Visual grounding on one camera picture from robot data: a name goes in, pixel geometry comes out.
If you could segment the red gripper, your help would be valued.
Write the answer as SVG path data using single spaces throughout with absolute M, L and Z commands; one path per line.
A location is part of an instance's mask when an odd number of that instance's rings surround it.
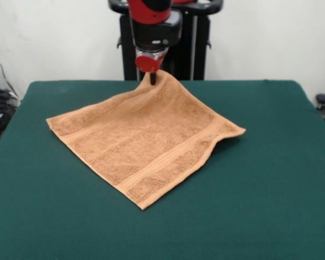
M 166 52 L 149 53 L 141 52 L 136 55 L 135 65 L 144 73 L 149 74 L 149 80 L 151 85 L 155 85 L 157 82 L 157 71 L 160 69 L 161 64 L 166 56 Z

